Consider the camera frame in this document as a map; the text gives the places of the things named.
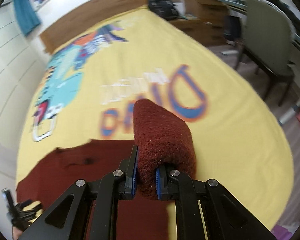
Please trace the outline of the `person's left hand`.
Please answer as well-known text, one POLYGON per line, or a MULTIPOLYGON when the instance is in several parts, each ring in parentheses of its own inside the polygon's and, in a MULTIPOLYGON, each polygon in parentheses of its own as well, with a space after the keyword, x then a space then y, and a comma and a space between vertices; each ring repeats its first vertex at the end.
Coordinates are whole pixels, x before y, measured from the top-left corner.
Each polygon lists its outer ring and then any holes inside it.
POLYGON ((12 237, 13 240, 18 240, 18 238, 23 234, 23 231, 17 227, 12 228, 12 237))

